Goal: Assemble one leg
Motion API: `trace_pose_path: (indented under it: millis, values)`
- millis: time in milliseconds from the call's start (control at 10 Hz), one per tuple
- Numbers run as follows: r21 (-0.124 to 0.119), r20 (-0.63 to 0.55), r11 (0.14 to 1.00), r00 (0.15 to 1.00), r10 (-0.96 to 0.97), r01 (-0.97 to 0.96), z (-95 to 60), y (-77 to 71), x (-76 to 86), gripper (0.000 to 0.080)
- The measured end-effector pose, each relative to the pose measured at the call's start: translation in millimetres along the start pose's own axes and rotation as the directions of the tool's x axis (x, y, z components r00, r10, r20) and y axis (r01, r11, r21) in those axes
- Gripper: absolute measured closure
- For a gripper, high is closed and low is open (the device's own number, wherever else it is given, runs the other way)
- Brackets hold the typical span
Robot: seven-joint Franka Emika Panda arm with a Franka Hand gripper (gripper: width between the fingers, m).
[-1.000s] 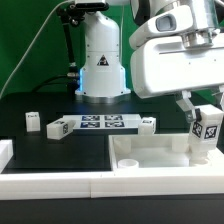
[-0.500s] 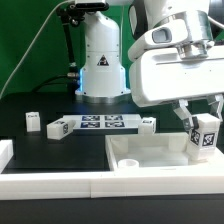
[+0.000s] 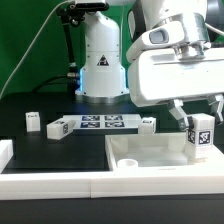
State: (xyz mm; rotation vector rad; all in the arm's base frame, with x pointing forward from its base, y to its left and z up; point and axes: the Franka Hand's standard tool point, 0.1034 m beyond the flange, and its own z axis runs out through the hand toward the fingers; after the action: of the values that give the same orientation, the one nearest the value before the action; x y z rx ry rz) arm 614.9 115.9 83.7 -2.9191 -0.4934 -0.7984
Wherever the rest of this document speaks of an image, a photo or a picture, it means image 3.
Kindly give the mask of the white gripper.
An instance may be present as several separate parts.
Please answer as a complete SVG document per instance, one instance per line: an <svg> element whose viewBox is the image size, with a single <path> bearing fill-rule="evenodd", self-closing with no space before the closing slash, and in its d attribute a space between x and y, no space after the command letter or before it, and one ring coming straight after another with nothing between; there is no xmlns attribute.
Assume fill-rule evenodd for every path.
<svg viewBox="0 0 224 224"><path fill-rule="evenodd" d="M208 97L216 124L224 118L224 47L184 41L184 28L171 22L143 33L127 51L128 85L138 107L168 103L181 131L192 127L183 101Z"/></svg>

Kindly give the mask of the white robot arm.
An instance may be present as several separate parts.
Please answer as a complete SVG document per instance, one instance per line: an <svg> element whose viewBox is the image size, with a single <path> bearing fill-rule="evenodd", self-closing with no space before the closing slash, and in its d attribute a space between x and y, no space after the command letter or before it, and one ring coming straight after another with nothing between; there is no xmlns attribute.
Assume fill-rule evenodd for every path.
<svg viewBox="0 0 224 224"><path fill-rule="evenodd" d="M119 27L102 14L131 3L127 21L132 44L120 64ZM223 122L224 47L215 48L211 23L224 12L221 0L75 0L87 25L80 94L93 100L128 93L138 107L166 104L182 130L193 128L187 101L207 100Z"/></svg>

